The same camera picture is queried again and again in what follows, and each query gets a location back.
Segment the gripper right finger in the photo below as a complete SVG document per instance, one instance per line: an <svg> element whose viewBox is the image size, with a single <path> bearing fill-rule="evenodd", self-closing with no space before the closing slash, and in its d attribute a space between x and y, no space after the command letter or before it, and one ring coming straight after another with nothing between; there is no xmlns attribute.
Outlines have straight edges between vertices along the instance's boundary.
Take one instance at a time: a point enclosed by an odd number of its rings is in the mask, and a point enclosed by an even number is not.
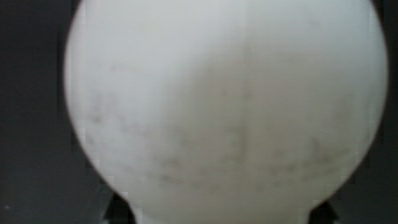
<svg viewBox="0 0 398 224"><path fill-rule="evenodd" d="M329 202L313 209L308 224L340 224L340 217Z"/></svg>

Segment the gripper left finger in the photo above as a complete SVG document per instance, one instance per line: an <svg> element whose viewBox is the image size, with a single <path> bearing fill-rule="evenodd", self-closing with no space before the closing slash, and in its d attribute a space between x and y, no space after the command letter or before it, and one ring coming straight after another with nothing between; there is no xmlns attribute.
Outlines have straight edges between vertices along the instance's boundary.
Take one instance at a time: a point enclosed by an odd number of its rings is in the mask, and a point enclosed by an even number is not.
<svg viewBox="0 0 398 224"><path fill-rule="evenodd" d="M118 194L113 194L102 224L137 224L129 203Z"/></svg>

